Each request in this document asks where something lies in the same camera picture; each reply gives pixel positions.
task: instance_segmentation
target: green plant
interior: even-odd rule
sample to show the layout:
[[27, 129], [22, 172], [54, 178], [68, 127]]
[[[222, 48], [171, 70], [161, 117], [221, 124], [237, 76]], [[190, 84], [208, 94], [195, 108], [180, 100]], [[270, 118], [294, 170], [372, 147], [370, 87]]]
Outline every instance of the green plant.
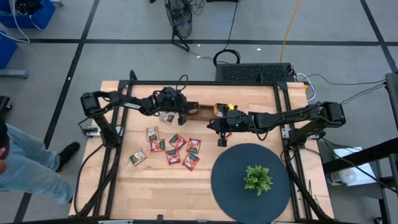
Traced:
[[247, 176], [244, 178], [246, 181], [245, 189], [256, 190], [257, 195], [260, 196], [263, 190], [268, 191], [271, 189], [272, 177], [268, 176], [268, 168], [255, 165], [254, 167], [248, 166], [246, 169]]

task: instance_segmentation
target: wooden table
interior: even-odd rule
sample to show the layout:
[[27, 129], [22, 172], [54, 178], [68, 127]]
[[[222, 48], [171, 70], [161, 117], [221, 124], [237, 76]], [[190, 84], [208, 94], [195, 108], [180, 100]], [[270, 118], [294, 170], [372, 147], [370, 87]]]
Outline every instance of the wooden table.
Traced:
[[[118, 82], [106, 81], [103, 82], [101, 90], [114, 91], [117, 90], [117, 87]], [[132, 96], [148, 97], [154, 90], [161, 90], [163, 87], [160, 85], [133, 85]], [[288, 83], [288, 88], [292, 109], [307, 105], [303, 83]], [[270, 86], [189, 85], [184, 89], [183, 94], [188, 101], [198, 101], [205, 105], [232, 103], [238, 105], [239, 110], [245, 112], [277, 112], [274, 91]], [[282, 107], [284, 107], [282, 91], [280, 91], [280, 98], [282, 99]], [[112, 113], [107, 113], [106, 117], [110, 121]], [[164, 220], [232, 220], [220, 209], [211, 191], [210, 176], [213, 164], [228, 147], [245, 142], [263, 145], [279, 157], [282, 152], [280, 128], [271, 131], [263, 142], [252, 133], [233, 133], [228, 138], [228, 147], [218, 147], [217, 140], [219, 137], [213, 130], [206, 128], [207, 124], [206, 121], [187, 121], [183, 126], [179, 126], [175, 120], [172, 125], [168, 125], [160, 122], [157, 117], [144, 116], [138, 111], [129, 110], [111, 218], [155, 220], [158, 214], [162, 214]], [[198, 155], [200, 162], [194, 171], [189, 171], [181, 164], [170, 166], [164, 152], [150, 152], [145, 129], [151, 126], [159, 127], [160, 138], [166, 141], [166, 149], [172, 148], [168, 141], [175, 133], [186, 140], [189, 140], [189, 138], [202, 140]], [[88, 140], [84, 158], [100, 144], [100, 138]], [[306, 147], [318, 151], [314, 140], [308, 140]], [[129, 156], [140, 148], [143, 148], [147, 154], [147, 159], [138, 166], [133, 166]], [[308, 181], [311, 180], [314, 198], [316, 196], [325, 213], [333, 217], [319, 155], [310, 151], [300, 151], [300, 153], [307, 187]], [[186, 155], [184, 147], [180, 151], [180, 157], [183, 159]], [[78, 194], [79, 209], [84, 206], [97, 188], [103, 157], [104, 150], [95, 154], [86, 163], [81, 173]], [[108, 191], [105, 190], [103, 201], [106, 201], [107, 196]], [[300, 216], [303, 218], [305, 215], [300, 193], [297, 193], [297, 197]], [[104, 208], [105, 203], [102, 203], [100, 214], [104, 213]], [[276, 221], [294, 221], [291, 199], [285, 211]]]

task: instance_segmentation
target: jeans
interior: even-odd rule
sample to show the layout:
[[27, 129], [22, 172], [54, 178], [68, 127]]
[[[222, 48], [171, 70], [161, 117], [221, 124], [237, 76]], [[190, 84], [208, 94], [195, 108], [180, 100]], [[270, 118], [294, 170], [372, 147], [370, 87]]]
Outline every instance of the jeans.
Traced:
[[7, 169], [0, 174], [0, 191], [22, 190], [68, 203], [73, 187], [55, 172], [60, 157], [46, 150], [44, 143], [7, 124], [10, 139]]

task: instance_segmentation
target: gray floor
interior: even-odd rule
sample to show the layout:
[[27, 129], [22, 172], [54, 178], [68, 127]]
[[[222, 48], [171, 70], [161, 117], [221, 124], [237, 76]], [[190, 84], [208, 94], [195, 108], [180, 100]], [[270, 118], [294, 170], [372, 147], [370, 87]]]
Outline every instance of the gray floor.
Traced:
[[[94, 0], [63, 0], [43, 31], [28, 30], [33, 39], [79, 39]], [[398, 2], [367, 0], [385, 41], [398, 42], [396, 21]], [[236, 13], [232, 40], [282, 40], [295, 7], [295, 1], [242, 0]], [[193, 32], [189, 39], [227, 39], [234, 3], [206, 3], [200, 16], [193, 17]], [[17, 30], [7, 30], [15, 37]], [[171, 35], [164, 2], [157, 0], [100, 0], [88, 33], [88, 39], [164, 40]], [[303, 0], [289, 40], [377, 41], [359, 0]], [[57, 104], [65, 78], [78, 44], [19, 44], [19, 50], [8, 68], [26, 69], [27, 80], [0, 79], [0, 95], [12, 98], [14, 109], [8, 121], [29, 134], [43, 139]], [[202, 56], [214, 56], [224, 45], [195, 44], [192, 51]], [[240, 52], [242, 63], [278, 62], [280, 45], [230, 45]], [[398, 47], [389, 47], [398, 60]], [[220, 60], [234, 62], [230, 55]], [[296, 72], [321, 73], [331, 82], [368, 82], [381, 80], [391, 72], [380, 46], [304, 46], [288, 45], [284, 61], [294, 65]], [[76, 125], [84, 118], [80, 96], [100, 88], [103, 80], [127, 79], [133, 69], [140, 80], [176, 80], [188, 74], [190, 80], [214, 80], [215, 67], [211, 60], [197, 58], [171, 44], [85, 44], [77, 64], [70, 89], [55, 129], [50, 149], [60, 151], [72, 141], [83, 146], [85, 139]], [[315, 101], [337, 101], [356, 94], [369, 86], [332, 86], [321, 78], [312, 77], [316, 88]], [[391, 107], [385, 89], [379, 89], [344, 106], [347, 124], [339, 130], [328, 129], [329, 140], [352, 146], [369, 147], [397, 136]], [[75, 183], [83, 151], [74, 158], [62, 177]], [[382, 162], [383, 175], [388, 164]], [[335, 217], [341, 221], [372, 223], [380, 215], [378, 201], [366, 197], [345, 195], [330, 187]], [[22, 198], [22, 192], [0, 193], [0, 223], [12, 222]], [[397, 197], [391, 198], [392, 214], [398, 221]], [[33, 195], [24, 221], [66, 217], [68, 205]]]

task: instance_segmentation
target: black shoe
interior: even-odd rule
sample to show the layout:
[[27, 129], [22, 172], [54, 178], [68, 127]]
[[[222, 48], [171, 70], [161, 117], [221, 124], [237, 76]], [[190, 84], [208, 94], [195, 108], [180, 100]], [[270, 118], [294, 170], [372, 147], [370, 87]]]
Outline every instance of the black shoe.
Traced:
[[69, 160], [76, 154], [77, 151], [79, 151], [79, 148], [80, 144], [78, 142], [73, 142], [59, 153], [60, 166], [56, 172], [61, 172], [65, 168]]

